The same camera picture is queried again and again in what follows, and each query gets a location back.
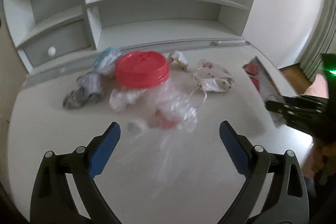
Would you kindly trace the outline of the red and white package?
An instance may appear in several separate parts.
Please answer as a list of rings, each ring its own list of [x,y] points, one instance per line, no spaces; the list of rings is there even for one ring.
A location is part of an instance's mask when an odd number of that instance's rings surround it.
[[[243,70],[260,95],[264,107],[266,107],[267,101],[285,103],[284,96],[280,93],[274,80],[257,56],[253,57],[247,64],[244,64]]]

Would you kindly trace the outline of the white tape roll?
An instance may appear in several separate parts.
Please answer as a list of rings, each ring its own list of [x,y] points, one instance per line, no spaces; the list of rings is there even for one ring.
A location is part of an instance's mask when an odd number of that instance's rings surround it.
[[[135,119],[127,124],[127,130],[131,135],[139,135],[148,129],[147,123],[143,119]]]

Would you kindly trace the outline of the grey window curtain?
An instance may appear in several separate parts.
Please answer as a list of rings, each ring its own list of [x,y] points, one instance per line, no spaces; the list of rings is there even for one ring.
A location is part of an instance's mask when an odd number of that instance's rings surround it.
[[[299,60],[299,67],[310,82],[322,73],[323,53],[335,53],[335,0],[323,0],[317,26]]]

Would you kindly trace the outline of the grey crumpled sock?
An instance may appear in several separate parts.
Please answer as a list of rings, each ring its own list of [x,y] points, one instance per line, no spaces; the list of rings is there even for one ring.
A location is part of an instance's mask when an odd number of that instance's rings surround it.
[[[80,109],[87,104],[98,103],[104,96],[102,78],[97,73],[87,73],[76,80],[78,88],[63,99],[65,109]]]

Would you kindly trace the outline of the crumpled white tissue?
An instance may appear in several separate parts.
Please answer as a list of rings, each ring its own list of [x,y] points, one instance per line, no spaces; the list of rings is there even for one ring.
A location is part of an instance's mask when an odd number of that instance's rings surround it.
[[[116,88],[112,90],[109,98],[110,107],[115,112],[122,112],[127,105],[135,104],[144,92],[144,89]]]

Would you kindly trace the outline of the patterned white face mask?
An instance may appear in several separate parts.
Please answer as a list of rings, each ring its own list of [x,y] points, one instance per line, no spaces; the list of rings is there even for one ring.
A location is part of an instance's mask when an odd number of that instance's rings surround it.
[[[206,59],[199,61],[193,80],[197,82],[197,87],[190,93],[189,100],[197,91],[204,95],[203,100],[194,106],[195,109],[205,103],[208,93],[228,93],[234,86],[234,78],[227,69]]]

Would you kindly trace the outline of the white cloth with blue trim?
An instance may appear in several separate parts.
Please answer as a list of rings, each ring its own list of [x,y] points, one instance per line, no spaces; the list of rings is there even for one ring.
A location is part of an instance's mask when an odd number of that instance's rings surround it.
[[[105,77],[113,78],[117,60],[122,56],[121,51],[115,47],[108,47],[95,60],[93,71]]]

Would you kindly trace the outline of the grey drawer with white knob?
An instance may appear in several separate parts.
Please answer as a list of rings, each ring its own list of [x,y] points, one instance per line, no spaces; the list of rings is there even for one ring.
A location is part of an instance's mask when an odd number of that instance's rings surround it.
[[[67,24],[23,46],[31,65],[37,67],[52,59],[90,47],[83,20]]]

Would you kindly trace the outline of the small crumpled white wrapper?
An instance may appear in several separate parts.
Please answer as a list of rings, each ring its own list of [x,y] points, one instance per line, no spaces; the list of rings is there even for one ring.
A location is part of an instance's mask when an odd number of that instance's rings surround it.
[[[187,59],[185,58],[184,54],[180,51],[173,51],[167,57],[167,62],[172,64],[173,62],[177,62],[180,68],[188,72],[189,71],[189,64]]]

